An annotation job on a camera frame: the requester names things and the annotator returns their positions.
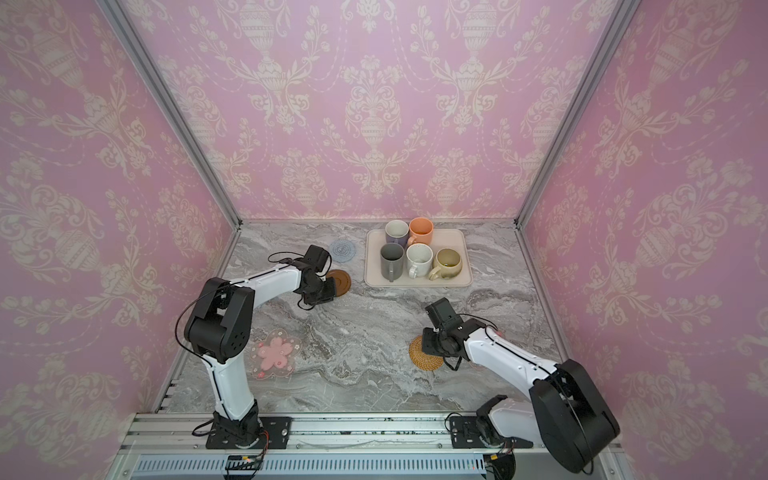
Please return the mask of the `brown round wooden coaster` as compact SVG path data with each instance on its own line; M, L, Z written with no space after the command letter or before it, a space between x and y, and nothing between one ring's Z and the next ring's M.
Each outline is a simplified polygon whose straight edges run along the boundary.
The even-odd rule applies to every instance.
M326 279L334 282L336 297L345 295L351 289L352 280L346 271L340 269L330 270L326 275Z

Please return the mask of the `woven rattan round coaster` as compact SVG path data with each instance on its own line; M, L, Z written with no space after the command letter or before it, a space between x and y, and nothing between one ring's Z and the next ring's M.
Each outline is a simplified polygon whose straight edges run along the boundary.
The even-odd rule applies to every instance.
M420 370L432 372L444 365L444 360L440 356L429 355L422 350L423 336L414 338L408 349L411 362Z

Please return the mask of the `blue woven round coaster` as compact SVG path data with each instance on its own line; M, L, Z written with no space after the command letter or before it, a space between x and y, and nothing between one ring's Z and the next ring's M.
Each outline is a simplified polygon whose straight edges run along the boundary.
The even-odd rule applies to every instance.
M329 252L335 262L348 263L355 258L357 248L351 240L337 239L329 246Z

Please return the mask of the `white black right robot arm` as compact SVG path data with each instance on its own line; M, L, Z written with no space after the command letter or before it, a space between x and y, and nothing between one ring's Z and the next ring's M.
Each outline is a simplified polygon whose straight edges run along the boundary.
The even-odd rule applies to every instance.
M506 340L476 319L452 329L425 328L421 351L444 360L480 365L523 393L532 417L506 395L496 395L474 414L448 422L456 448L544 446L565 470L589 473L594 460L620 434L619 423L586 369L577 361L543 359Z

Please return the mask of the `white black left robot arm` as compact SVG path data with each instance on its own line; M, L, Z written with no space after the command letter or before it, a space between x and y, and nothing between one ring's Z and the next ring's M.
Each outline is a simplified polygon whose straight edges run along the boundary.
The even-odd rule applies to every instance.
M286 293L314 307L337 296L335 280L314 267L283 265L244 279L209 279L184 329L189 351L203 362L213 388L208 449L253 448L268 442L244 359L256 307Z

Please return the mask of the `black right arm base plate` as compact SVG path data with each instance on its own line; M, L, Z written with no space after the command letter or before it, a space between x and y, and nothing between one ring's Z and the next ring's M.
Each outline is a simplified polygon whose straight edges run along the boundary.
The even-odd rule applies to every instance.
M488 448L501 451L511 449L531 449L532 441L520 437L502 437L490 424L489 420L476 416L464 416L451 412L444 419L444 426L451 436L454 449Z

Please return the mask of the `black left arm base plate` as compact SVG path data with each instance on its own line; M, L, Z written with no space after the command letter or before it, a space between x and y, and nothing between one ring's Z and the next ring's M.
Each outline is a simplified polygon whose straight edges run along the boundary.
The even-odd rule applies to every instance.
M239 426L228 424L226 419L215 420L205 447L208 450L285 450L292 420L289 416L261 416L258 422L243 421Z

